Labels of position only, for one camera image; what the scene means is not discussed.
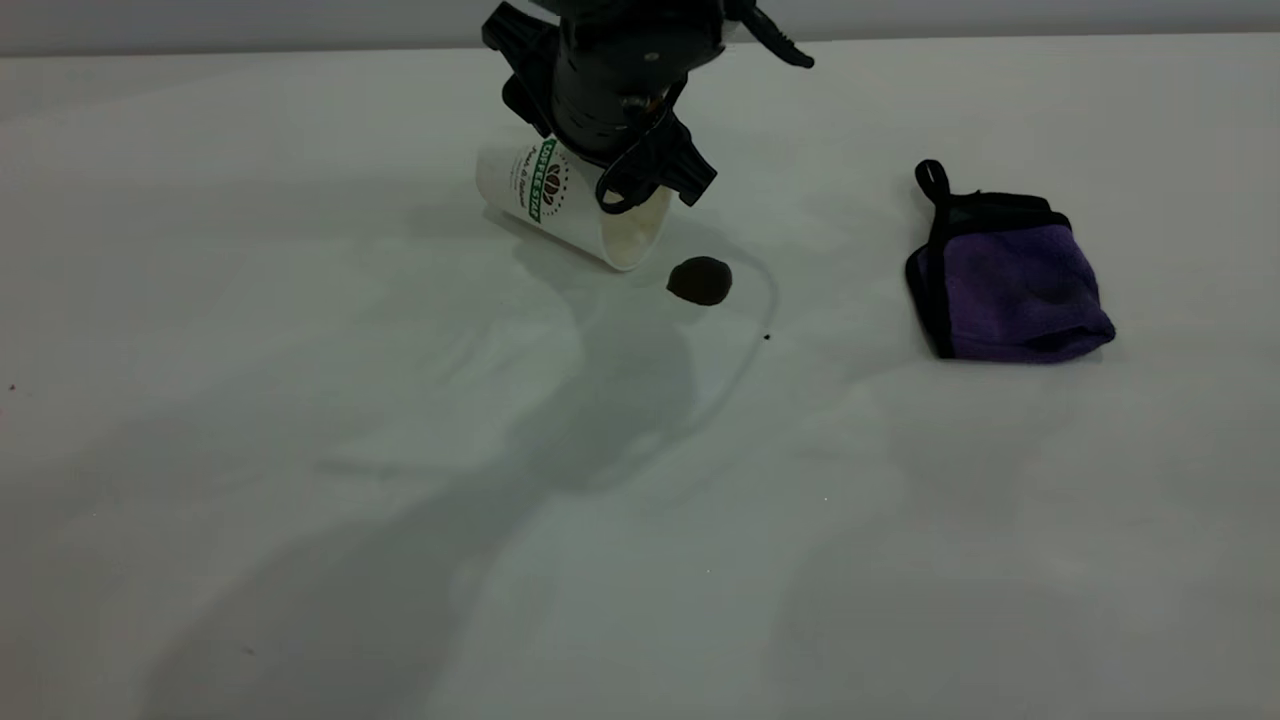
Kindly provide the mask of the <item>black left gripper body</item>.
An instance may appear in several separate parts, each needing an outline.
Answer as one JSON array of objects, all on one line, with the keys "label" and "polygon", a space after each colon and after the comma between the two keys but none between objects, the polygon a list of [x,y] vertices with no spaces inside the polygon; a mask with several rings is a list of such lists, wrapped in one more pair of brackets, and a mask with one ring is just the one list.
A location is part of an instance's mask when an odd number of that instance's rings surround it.
[{"label": "black left gripper body", "polygon": [[511,3],[483,23],[483,42],[511,74],[550,81],[557,135],[608,165],[653,127],[692,70],[723,51],[721,1],[541,1],[554,20]]}]

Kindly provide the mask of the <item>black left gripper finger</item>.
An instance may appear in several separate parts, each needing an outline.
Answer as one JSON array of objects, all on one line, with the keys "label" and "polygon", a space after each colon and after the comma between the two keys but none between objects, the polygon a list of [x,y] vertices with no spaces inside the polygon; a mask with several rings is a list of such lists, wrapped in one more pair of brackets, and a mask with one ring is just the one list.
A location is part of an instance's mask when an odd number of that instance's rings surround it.
[{"label": "black left gripper finger", "polygon": [[600,206],[639,208],[658,190],[673,190],[692,206],[716,177],[687,127],[676,118],[662,118],[605,168]]},{"label": "black left gripper finger", "polygon": [[543,76],[529,78],[513,73],[503,85],[502,100],[520,119],[531,126],[540,137],[557,135],[552,111],[550,81]]}]

